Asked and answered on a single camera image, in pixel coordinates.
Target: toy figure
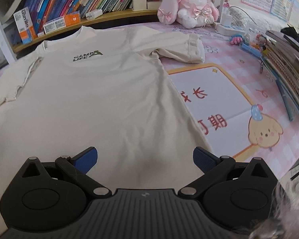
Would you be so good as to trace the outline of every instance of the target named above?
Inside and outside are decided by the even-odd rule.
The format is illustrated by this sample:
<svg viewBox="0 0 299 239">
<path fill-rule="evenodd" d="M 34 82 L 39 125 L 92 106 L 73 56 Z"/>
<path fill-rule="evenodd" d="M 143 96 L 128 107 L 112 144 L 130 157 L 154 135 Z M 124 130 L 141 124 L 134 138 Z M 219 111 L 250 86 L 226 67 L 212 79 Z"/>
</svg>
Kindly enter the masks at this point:
<svg viewBox="0 0 299 239">
<path fill-rule="evenodd" d="M 236 35 L 231 36 L 229 41 L 230 41 L 230 44 L 232 44 L 232 45 L 234 45 L 234 44 L 239 45 L 241 42 L 244 42 L 244 38 L 242 35 L 236 34 Z"/>
<path fill-rule="evenodd" d="M 213 24 L 219 11 L 210 0 L 162 0 L 157 16 L 164 24 L 176 20 L 185 28 L 194 28 Z"/>
</svg>

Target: chinese characters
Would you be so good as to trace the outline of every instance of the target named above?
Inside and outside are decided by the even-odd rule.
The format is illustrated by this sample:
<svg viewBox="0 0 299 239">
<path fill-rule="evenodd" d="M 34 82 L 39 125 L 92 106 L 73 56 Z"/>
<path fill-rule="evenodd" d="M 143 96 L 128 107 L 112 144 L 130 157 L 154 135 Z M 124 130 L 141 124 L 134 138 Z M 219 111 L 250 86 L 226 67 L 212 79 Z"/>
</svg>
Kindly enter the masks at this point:
<svg viewBox="0 0 299 239">
<path fill-rule="evenodd" d="M 195 95 L 198 99 L 204 99 L 208 94 L 204 93 L 205 90 L 201 90 L 200 87 L 197 89 L 193 88 L 193 95 Z M 180 95 L 184 98 L 185 102 L 192 102 L 191 99 L 188 98 L 188 95 L 184 91 L 180 93 Z"/>
<path fill-rule="evenodd" d="M 210 121 L 212 127 L 215 128 L 215 131 L 217 131 L 218 128 L 227 127 L 227 121 L 220 114 L 211 115 L 207 120 Z M 208 127 L 204 124 L 203 120 L 199 120 L 198 123 L 201 125 L 201 128 L 204 131 L 205 135 L 208 135 L 209 130 Z"/>
</svg>

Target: cardboard box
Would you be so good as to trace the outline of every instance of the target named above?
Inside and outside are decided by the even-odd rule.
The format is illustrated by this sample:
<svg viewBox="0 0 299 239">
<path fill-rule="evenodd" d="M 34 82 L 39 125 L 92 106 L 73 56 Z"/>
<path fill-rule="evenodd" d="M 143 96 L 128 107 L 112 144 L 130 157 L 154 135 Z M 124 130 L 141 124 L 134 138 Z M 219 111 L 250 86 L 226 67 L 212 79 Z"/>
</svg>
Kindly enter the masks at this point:
<svg viewBox="0 0 299 239">
<path fill-rule="evenodd" d="M 28 44 L 37 37 L 34 31 L 28 7 L 13 14 L 23 44 Z"/>
<path fill-rule="evenodd" d="M 45 34 L 48 34 L 58 29 L 69 27 L 71 25 L 78 24 L 80 22 L 81 22 L 80 12 L 73 12 L 47 22 L 46 24 L 43 25 L 43 29 Z"/>
</svg>

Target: pink toy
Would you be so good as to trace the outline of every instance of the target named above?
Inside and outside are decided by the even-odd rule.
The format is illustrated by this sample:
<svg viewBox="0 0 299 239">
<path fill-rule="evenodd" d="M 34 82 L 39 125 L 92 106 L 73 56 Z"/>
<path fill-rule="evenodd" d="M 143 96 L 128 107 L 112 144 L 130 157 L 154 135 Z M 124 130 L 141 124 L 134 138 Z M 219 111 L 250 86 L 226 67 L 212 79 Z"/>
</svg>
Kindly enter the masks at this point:
<svg viewBox="0 0 299 239">
<path fill-rule="evenodd" d="M 210 0 L 162 0 L 157 16 L 164 24 L 176 20 L 185 28 L 194 28 L 213 24 L 219 11 Z"/>
<path fill-rule="evenodd" d="M 233 37 L 230 41 L 230 44 L 232 45 L 238 45 L 240 42 L 243 42 L 243 39 L 241 37 Z"/>
</svg>

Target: white box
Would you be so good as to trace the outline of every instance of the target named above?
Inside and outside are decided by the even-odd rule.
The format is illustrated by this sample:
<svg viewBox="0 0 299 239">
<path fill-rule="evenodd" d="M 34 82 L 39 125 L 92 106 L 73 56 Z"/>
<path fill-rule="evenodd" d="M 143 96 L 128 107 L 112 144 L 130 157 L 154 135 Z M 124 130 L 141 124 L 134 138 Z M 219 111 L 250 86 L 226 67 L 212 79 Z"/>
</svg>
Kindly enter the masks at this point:
<svg viewBox="0 0 299 239">
<path fill-rule="evenodd" d="M 133 11 L 158 10 L 161 2 L 148 2 L 147 0 L 133 0 Z"/>
<path fill-rule="evenodd" d="M 23 44 L 28 44 L 37 37 L 28 7 L 25 7 L 22 10 L 14 13 L 13 17 L 16 21 L 16 25 Z"/>
</svg>

